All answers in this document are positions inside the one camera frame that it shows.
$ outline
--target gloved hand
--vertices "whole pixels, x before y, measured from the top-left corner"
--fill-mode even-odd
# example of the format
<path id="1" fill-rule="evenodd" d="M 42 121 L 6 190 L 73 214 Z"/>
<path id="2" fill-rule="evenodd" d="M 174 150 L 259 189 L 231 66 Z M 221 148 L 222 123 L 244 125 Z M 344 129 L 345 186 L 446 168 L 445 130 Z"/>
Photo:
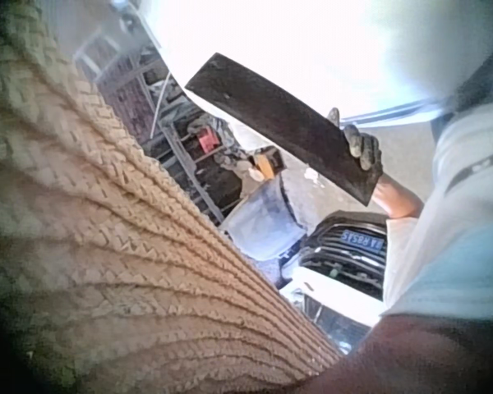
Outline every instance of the gloved hand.
<path id="1" fill-rule="evenodd" d="M 332 108 L 327 119 L 339 128 L 339 110 Z M 370 170 L 374 166 L 381 167 L 381 151 L 378 139 L 360 131 L 354 125 L 343 128 L 343 133 L 347 139 L 351 155 L 360 158 L 360 165 L 364 171 Z"/>

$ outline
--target rusty metal plate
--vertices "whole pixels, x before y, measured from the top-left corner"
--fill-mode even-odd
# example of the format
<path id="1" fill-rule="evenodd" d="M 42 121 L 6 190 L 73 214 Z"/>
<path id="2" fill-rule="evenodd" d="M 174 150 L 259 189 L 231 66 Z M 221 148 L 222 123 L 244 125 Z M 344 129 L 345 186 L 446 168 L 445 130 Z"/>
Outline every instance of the rusty metal plate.
<path id="1" fill-rule="evenodd" d="M 343 132 L 290 93 L 216 53 L 186 89 L 242 121 L 368 205 L 379 168 L 363 171 Z"/>

